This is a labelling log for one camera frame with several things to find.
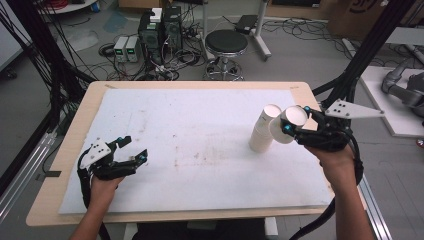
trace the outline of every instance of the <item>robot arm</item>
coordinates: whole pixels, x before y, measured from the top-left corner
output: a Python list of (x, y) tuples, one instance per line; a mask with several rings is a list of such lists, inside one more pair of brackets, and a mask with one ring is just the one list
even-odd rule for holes
[(381, 90), (384, 93), (399, 98), (402, 103), (414, 110), (414, 112), (424, 117), (424, 73), (412, 75), (409, 78), (407, 88), (402, 88), (397, 82), (402, 78), (402, 73), (408, 65), (408, 60), (403, 61), (393, 71), (389, 72), (383, 79)]

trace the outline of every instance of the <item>computer tower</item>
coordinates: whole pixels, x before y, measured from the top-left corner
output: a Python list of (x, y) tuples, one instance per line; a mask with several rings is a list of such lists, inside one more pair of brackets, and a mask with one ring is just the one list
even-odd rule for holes
[(168, 7), (164, 9), (163, 22), (165, 25), (166, 42), (168, 51), (178, 51), (183, 48), (181, 7)]
[(164, 30), (162, 22), (150, 21), (151, 11), (143, 13), (138, 27), (138, 35), (141, 40), (144, 60), (149, 63), (152, 60), (157, 65), (163, 65), (162, 56), (165, 56)]

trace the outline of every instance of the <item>paper cup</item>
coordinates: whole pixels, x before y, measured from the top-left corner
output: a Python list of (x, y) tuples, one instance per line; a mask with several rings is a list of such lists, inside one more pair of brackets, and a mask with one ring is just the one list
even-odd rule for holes
[(274, 118), (269, 124), (269, 131), (275, 141), (288, 144), (293, 141), (293, 137), (283, 133), (281, 129), (281, 119), (288, 120), (292, 124), (302, 127), (308, 120), (308, 115), (299, 106), (288, 107), (278, 117)]
[(272, 140), (273, 138), (270, 134), (268, 136), (263, 135), (256, 128), (253, 128), (252, 136), (249, 140), (249, 146), (253, 151), (263, 153), (268, 150)]
[(280, 115), (280, 113), (281, 109), (277, 105), (266, 105), (262, 110), (258, 121), (256, 121), (255, 128), (257, 129), (257, 131), (262, 135), (271, 137), (271, 133), (269, 132), (269, 123), (272, 119)]

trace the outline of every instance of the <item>floor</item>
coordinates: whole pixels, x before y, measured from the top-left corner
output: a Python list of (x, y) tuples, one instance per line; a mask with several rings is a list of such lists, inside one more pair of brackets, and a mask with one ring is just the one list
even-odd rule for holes
[[(254, 0), (231, 3), (225, 1), (228, 4), (225, 9), (219, 7), (222, 6), (220, 2), (223, 3), (224, 0), (211, 1), (209, 4), (210, 30), (232, 27), (222, 15), (232, 22), (237, 22), (240, 15), (255, 14), (258, 9), (258, 1)], [(136, 33), (140, 14), (120, 11), (116, 0), (102, 1), (101, 4), (100, 13), (84, 9), (61, 15), (59, 19), (70, 31), (90, 29), (96, 33), (99, 42), (93, 47), (78, 51), (78, 54), (99, 79), (108, 79), (113, 70), (110, 66), (99, 65), (105, 62), (105, 59), (98, 55), (98, 49), (101, 45), (116, 40), (120, 34)], [(198, 9), (195, 17), (200, 16), (201, 11)], [(274, 23), (268, 23), (265, 27), (268, 31), (264, 29), (262, 36), (272, 57), (264, 62), (255, 43), (249, 38), (246, 54), (237, 59), (243, 67), (246, 81), (305, 81), (313, 89), (336, 78), (349, 63), (346, 53), (340, 51), (341, 45), (329, 40), (327, 35), (327, 39), (316, 40), (313, 35), (304, 33), (302, 36), (311, 40), (300, 40), (281, 28), (269, 25)], [(392, 50), (393, 47), (385, 46), (381, 49), (372, 64), (387, 63), (390, 67), (395, 65), (392, 60), (399, 62), (403, 59), (403, 56)], [(8, 79), (2, 74), (0, 79), (0, 149), (3, 153), (0, 174), (4, 173), (50, 107), (49, 92), (30, 61), (25, 56), (20, 56), (11, 66), (18, 73), (18, 77)], [(138, 67), (137, 64), (129, 64), (126, 69), (131, 72), (136, 71)], [(203, 71), (204, 66), (181, 69), (178, 80), (201, 80)], [(317, 97), (318, 100), (324, 98), (325, 94)], [(355, 99), (357, 104), (373, 107), (360, 84), (357, 86)], [(355, 120), (352, 129), (361, 148), (365, 175), (393, 239), (421, 239), (424, 234), (424, 190), (420, 186), (420, 183), (424, 182), (423, 149), (416, 146), (414, 138), (392, 137), (381, 119)], [(58, 136), (52, 149), (60, 143), (62, 137)], [(46, 160), (46, 169), (53, 158), (54, 153)], [(38, 169), (0, 224), (1, 239), (66, 239), (75, 228), (34, 228), (26, 225), (26, 215), (42, 185), (42, 181), (37, 180), (40, 175), (42, 171)], [(278, 239), (289, 239), (299, 227), (316, 217), (278, 217)], [(334, 224), (332, 218), (304, 239), (335, 239)], [(112, 239), (122, 239), (125, 225), (109, 224), (108, 229)]]

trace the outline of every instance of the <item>white bracket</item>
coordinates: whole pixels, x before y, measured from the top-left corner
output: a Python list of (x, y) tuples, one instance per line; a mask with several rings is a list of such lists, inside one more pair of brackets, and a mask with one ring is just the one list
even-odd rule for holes
[(325, 111), (325, 115), (343, 119), (372, 118), (384, 117), (384, 111), (363, 107), (339, 99)]
[(81, 169), (89, 167), (91, 164), (102, 159), (104, 156), (108, 155), (111, 152), (110, 148), (107, 146), (106, 142), (97, 138), (97, 140), (91, 145), (88, 153), (82, 158)]

